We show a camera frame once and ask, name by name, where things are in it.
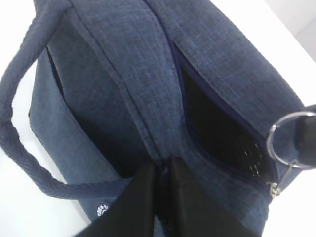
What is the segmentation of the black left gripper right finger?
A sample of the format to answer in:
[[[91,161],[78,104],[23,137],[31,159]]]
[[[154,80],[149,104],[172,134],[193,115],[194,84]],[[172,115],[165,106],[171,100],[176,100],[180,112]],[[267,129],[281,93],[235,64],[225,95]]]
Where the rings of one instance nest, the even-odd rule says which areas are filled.
[[[177,237],[248,237],[244,225],[211,200],[180,158],[170,160]]]

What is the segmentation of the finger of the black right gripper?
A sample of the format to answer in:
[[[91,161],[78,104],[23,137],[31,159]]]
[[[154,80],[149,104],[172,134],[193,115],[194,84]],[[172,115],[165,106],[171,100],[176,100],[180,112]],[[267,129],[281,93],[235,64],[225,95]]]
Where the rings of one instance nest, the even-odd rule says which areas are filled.
[[[316,105],[304,107],[295,118],[294,146],[298,151],[298,169],[316,167]]]

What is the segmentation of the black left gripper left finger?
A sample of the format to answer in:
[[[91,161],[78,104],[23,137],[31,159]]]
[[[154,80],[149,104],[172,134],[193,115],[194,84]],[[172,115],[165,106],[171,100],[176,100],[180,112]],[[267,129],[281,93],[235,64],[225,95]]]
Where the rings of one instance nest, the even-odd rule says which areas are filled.
[[[79,233],[80,237],[152,237],[156,168],[143,166],[132,182],[98,220]]]

